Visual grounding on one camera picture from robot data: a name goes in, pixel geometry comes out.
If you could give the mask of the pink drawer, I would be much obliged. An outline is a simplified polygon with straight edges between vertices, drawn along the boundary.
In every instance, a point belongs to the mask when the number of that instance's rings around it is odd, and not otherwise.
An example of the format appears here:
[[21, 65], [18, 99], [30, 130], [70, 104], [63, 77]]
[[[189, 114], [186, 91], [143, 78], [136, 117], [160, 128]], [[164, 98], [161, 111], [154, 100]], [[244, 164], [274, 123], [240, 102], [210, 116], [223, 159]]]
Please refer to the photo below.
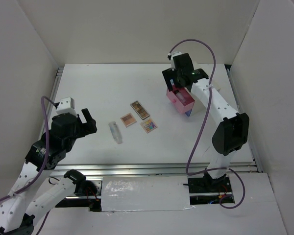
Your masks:
[[167, 89], [166, 95], [181, 114], [189, 112], [194, 106], [195, 100], [185, 88], [174, 87], [172, 91]]

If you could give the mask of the clear plastic bottle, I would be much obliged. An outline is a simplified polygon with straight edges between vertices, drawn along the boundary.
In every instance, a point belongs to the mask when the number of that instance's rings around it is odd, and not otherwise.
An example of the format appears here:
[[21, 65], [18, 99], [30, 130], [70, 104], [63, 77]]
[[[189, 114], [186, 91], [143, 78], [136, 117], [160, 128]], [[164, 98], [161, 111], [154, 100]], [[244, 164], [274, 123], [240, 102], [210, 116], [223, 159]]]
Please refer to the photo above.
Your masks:
[[111, 134], [112, 134], [114, 141], [117, 144], [121, 144], [123, 142], [123, 139], [122, 139], [121, 132], [120, 132], [119, 127], [116, 124], [116, 122], [112, 121], [112, 122], [108, 123], [108, 126], [110, 128], [110, 131], [111, 131]]

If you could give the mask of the small bottle black cap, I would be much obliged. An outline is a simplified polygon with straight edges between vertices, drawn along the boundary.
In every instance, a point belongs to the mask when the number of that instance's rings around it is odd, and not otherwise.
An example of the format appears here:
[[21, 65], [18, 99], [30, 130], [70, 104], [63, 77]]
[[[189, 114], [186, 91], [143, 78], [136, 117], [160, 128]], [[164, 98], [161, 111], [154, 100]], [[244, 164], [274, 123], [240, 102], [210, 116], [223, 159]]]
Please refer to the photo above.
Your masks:
[[180, 92], [180, 90], [175, 90], [174, 94], [176, 96], [176, 98], [183, 104], [185, 105], [185, 103], [187, 102], [187, 99], [185, 98], [184, 94]]

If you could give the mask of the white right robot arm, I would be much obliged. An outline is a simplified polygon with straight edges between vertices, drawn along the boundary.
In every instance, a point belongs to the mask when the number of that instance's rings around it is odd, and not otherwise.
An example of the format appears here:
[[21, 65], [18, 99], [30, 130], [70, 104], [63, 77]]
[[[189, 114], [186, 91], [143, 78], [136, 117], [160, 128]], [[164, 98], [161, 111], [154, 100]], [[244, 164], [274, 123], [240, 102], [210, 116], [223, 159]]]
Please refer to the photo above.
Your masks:
[[170, 101], [180, 113], [186, 112], [185, 106], [189, 103], [199, 101], [206, 109], [203, 122], [212, 117], [217, 125], [211, 139], [214, 154], [200, 184], [213, 192], [225, 183], [233, 155], [247, 142], [249, 117], [239, 113], [222, 97], [212, 84], [212, 75], [194, 68], [189, 54], [170, 52], [168, 59], [171, 66], [162, 75]]

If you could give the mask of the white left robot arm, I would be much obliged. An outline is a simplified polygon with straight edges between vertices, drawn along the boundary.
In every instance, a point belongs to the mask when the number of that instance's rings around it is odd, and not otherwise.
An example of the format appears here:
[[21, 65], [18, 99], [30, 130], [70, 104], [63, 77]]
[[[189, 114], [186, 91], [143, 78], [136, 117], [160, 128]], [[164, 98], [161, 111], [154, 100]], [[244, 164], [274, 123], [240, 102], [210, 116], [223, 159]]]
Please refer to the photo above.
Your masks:
[[52, 118], [51, 129], [35, 142], [21, 173], [7, 196], [0, 201], [0, 235], [30, 235], [37, 222], [66, 196], [83, 195], [88, 189], [97, 191], [81, 172], [71, 169], [49, 191], [39, 198], [36, 192], [57, 164], [71, 151], [75, 141], [97, 132], [96, 121], [88, 109], [79, 115], [58, 114]]

